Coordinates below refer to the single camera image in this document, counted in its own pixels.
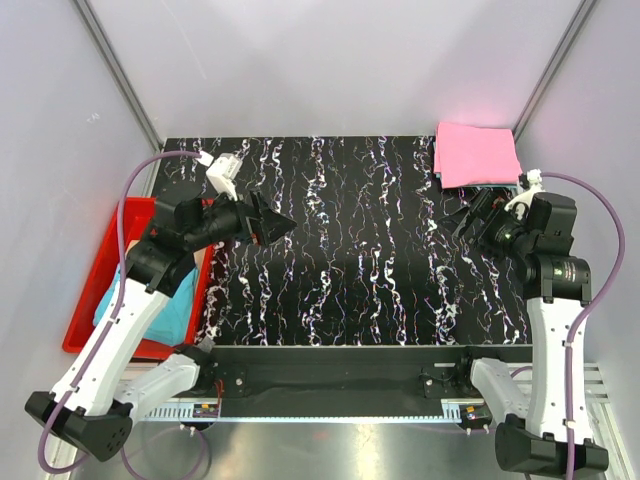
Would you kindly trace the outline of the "pink t shirt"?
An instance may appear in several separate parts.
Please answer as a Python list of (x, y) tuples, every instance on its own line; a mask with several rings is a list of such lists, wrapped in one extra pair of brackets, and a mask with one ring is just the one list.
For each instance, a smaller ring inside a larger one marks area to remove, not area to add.
[(434, 172), (443, 189), (512, 186), (522, 174), (512, 132), (440, 122)]

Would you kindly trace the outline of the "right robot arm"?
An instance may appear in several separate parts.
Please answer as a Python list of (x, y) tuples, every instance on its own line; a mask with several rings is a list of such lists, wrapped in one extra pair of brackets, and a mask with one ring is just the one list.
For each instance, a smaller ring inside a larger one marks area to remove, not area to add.
[(531, 325), (531, 394), (525, 396), (506, 362), (471, 355), (454, 371), (466, 396), (480, 394), (497, 423), (500, 468), (523, 475), (587, 479), (609, 467), (586, 408), (584, 329), (573, 322), (591, 304), (589, 264), (571, 255), (577, 208), (573, 199), (531, 188), (513, 200), (493, 189), (442, 220), (456, 237), (516, 267)]

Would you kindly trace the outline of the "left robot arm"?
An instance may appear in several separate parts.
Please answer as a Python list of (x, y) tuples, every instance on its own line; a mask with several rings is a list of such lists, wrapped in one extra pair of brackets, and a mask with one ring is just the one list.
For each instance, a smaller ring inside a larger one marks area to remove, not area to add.
[(49, 435), (104, 462), (124, 446), (133, 427), (169, 398), (189, 391), (208, 394), (216, 372), (207, 352), (182, 346), (133, 386), (118, 383), (155, 317), (194, 270), (196, 252), (220, 242), (270, 246), (296, 228), (252, 191), (234, 199), (226, 193), (206, 199), (198, 193), (165, 193), (138, 242), (127, 252), (107, 310), (83, 350), (49, 391), (35, 391), (27, 414), (43, 432), (41, 467)]

